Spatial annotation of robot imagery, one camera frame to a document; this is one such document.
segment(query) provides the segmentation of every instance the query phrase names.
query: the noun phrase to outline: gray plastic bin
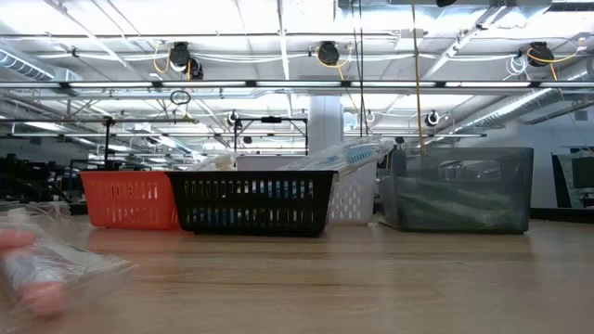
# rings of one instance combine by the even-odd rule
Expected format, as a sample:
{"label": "gray plastic bin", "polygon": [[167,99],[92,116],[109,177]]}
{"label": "gray plastic bin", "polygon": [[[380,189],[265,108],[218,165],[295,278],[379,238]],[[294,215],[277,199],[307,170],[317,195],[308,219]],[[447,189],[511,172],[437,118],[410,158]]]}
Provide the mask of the gray plastic bin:
{"label": "gray plastic bin", "polygon": [[401,230],[528,230],[532,148],[394,151],[379,173],[386,223]]}

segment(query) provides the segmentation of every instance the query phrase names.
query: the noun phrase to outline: white column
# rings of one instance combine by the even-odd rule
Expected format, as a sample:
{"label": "white column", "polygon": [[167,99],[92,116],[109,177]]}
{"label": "white column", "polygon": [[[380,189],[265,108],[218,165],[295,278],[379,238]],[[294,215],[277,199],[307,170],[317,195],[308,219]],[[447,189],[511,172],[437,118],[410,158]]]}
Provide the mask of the white column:
{"label": "white column", "polygon": [[343,139],[344,120],[340,96],[309,97],[309,152],[339,144]]}

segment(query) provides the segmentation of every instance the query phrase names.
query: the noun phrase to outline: table surface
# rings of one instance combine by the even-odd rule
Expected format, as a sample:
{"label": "table surface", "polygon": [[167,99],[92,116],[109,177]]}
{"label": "table surface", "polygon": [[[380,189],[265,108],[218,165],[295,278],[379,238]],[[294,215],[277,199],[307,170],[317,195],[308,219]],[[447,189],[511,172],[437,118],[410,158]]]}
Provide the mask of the table surface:
{"label": "table surface", "polygon": [[331,225],[322,238],[93,230],[132,280],[31,333],[591,333],[594,225],[523,236]]}

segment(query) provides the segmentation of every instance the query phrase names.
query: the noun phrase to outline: finger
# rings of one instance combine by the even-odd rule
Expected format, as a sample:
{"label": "finger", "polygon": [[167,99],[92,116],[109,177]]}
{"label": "finger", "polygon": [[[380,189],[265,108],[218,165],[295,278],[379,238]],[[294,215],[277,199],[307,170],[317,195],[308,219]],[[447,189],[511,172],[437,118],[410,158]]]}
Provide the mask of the finger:
{"label": "finger", "polygon": [[31,245],[35,241],[35,234],[16,229],[0,229],[0,251]]}

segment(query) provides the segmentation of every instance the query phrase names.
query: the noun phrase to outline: orange basket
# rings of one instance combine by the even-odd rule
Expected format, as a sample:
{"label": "orange basket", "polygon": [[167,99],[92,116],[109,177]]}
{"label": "orange basket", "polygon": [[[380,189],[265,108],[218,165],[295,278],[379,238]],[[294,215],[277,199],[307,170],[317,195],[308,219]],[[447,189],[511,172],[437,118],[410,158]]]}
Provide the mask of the orange basket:
{"label": "orange basket", "polygon": [[82,172],[91,225],[179,229],[171,182],[163,172]]}

